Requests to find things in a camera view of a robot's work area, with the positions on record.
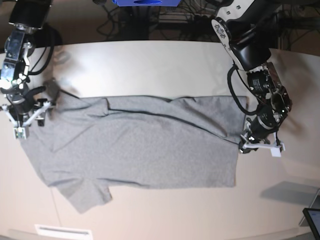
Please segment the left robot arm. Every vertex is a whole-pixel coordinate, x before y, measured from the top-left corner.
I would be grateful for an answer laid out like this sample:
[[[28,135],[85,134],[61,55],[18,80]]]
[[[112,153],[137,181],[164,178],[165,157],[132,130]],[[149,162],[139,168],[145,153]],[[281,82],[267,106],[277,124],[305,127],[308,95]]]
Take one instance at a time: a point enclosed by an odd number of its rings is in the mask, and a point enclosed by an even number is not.
[[[233,60],[227,73],[229,91],[248,117],[238,144],[242,154],[269,149],[273,157],[281,157],[285,150],[278,131],[292,110],[292,101],[269,61],[270,49],[257,38],[258,25],[280,4],[278,0],[224,0],[211,21],[215,34]],[[247,89],[258,101],[256,110],[248,111],[236,96],[232,75],[239,71],[246,72]]]

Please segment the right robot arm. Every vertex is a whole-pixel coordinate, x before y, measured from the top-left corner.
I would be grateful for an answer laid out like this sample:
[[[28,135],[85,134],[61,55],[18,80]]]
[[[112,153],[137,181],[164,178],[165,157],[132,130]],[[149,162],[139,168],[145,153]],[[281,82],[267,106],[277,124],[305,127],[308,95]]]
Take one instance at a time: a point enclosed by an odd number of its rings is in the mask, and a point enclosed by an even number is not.
[[[0,92],[9,103],[1,105],[0,109],[12,123],[16,139],[26,139],[34,121],[43,127],[47,110],[55,106],[46,98],[35,99],[46,90],[44,85],[33,89],[28,86],[30,76],[42,73],[54,52],[55,36],[51,31],[50,49],[44,66],[37,71],[30,69],[29,58],[36,48],[34,33],[45,25],[51,6],[50,0],[17,0],[9,18],[14,29],[5,42],[5,58],[0,70]]]

